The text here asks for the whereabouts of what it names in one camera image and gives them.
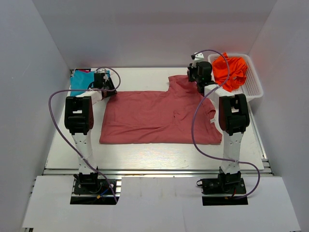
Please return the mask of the dusty red t-shirt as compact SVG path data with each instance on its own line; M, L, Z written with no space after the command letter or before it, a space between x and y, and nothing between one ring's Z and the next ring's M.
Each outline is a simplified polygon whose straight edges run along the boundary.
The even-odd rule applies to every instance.
M215 107L185 75L169 77L167 91L121 91L106 104L100 144L219 145Z

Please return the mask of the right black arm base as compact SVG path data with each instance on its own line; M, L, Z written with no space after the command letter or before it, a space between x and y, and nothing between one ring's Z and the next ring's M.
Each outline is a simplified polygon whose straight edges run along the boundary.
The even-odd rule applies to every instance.
M202 189L203 206L247 205L248 199L241 172L225 174L222 170L216 178L203 178L197 181Z

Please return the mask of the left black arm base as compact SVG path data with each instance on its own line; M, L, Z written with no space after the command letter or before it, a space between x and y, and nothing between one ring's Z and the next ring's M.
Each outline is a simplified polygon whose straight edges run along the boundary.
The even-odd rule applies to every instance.
M74 174L71 205L116 205L116 179L99 178L98 173Z

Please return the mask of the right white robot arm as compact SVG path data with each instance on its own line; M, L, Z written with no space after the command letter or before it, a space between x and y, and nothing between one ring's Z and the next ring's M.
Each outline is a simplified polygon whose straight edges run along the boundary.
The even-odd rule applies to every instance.
M189 64L187 75L190 82L196 82L197 90L207 96L218 108L219 126L224 136L224 151L220 171L237 174L240 171L240 144L250 124L247 99L244 94L232 94L211 78L212 66L207 61Z

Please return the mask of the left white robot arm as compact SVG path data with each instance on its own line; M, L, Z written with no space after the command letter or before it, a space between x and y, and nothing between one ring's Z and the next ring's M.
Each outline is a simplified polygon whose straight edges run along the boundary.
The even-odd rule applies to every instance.
M80 153L79 173L92 174L92 168L97 168L91 145L91 130L94 126L93 105L115 95L117 91L107 70L94 72L94 80L86 87L86 91L72 93L66 98L64 124Z

